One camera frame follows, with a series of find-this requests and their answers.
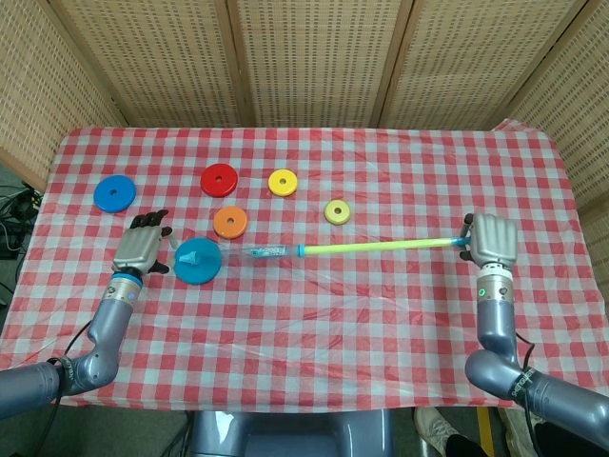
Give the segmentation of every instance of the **small yellow disc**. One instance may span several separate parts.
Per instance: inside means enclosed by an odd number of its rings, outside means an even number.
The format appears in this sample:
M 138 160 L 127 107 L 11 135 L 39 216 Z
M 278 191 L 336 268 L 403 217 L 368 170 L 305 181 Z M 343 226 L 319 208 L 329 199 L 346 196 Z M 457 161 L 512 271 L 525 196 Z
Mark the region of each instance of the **small yellow disc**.
M 298 178 L 289 169 L 276 169 L 268 177 L 268 188 L 275 195 L 286 197 L 296 191 Z
M 343 200 L 332 200 L 325 206 L 324 216 L 330 224 L 341 226 L 351 218 L 351 209 Z

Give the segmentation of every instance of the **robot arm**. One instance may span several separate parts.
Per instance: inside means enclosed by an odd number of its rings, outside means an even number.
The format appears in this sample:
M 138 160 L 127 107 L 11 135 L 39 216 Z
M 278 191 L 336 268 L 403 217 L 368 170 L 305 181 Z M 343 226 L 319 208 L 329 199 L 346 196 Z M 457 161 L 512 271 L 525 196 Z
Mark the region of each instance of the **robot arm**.
M 135 217 L 125 232 L 113 262 L 114 274 L 88 328 L 95 345 L 88 353 L 60 365 L 49 362 L 0 371 L 0 419 L 40 407 L 63 395 L 106 386 L 116 377 L 119 348 L 125 338 L 133 305 L 148 272 L 168 272 L 157 260 L 161 238 L 171 228 L 161 228 L 166 210 Z
M 483 350 L 465 364 L 476 387 L 521 407 L 576 435 L 609 449 L 609 398 L 521 368 L 516 352 L 511 268 L 516 263 L 517 229 L 508 220 L 487 214 L 468 215 L 470 250 L 461 257 L 481 268 L 477 280 L 478 340 Z

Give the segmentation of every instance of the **table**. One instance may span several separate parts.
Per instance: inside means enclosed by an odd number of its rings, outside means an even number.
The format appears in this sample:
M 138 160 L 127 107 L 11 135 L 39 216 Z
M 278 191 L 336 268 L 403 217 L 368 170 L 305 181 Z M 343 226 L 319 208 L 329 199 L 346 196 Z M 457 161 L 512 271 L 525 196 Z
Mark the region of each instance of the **table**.
M 224 199 L 201 192 L 216 162 L 239 173 Z M 267 186 L 278 168 L 295 194 Z M 124 173 L 138 195 L 105 214 L 93 191 Z M 344 226 L 325 204 L 352 208 Z M 223 248 L 458 233 L 466 212 L 515 220 L 516 324 L 532 364 L 607 393 L 606 319 L 556 146 L 506 121 L 493 131 L 78 129 L 61 144 L 0 344 L 0 368 L 58 355 L 88 321 L 131 218 L 167 208 L 180 240 L 217 239 L 216 210 L 249 226 Z M 171 258 L 164 246 L 160 260 Z M 452 249 L 235 263 L 204 286 L 149 275 L 114 383 L 66 404 L 159 409 L 328 411 L 508 405 L 466 380 L 477 348 L 477 267 Z M 88 350 L 81 338 L 70 355 Z M 521 357 L 525 347 L 519 346 Z

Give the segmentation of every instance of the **shoe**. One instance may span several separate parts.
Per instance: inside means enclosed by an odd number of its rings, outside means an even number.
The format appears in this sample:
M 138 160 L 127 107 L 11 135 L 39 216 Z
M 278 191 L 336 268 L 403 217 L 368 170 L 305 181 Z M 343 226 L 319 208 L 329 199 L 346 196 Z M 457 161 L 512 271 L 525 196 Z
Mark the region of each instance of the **shoe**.
M 427 443 L 446 457 L 446 442 L 459 432 L 434 407 L 416 407 L 415 429 Z
M 537 457 L 533 448 L 531 435 L 526 426 L 526 417 L 522 409 L 499 408 L 501 421 L 505 425 L 505 441 L 512 457 Z M 531 425 L 542 423 L 543 419 L 531 414 Z

